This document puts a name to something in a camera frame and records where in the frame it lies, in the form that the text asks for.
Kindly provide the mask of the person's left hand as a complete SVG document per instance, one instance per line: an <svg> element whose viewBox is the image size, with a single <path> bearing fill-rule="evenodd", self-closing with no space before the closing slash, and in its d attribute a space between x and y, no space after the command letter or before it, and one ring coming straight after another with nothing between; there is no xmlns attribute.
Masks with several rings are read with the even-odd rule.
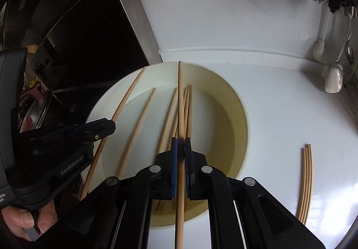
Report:
<svg viewBox="0 0 358 249"><path fill-rule="evenodd" d="M31 237L25 231L35 226L33 216L27 210L14 206L7 206L1 210L3 219L10 231L18 238L23 238L29 242ZM40 209L37 226L40 236L45 233L58 220L54 201L51 200L46 206Z"/></svg>

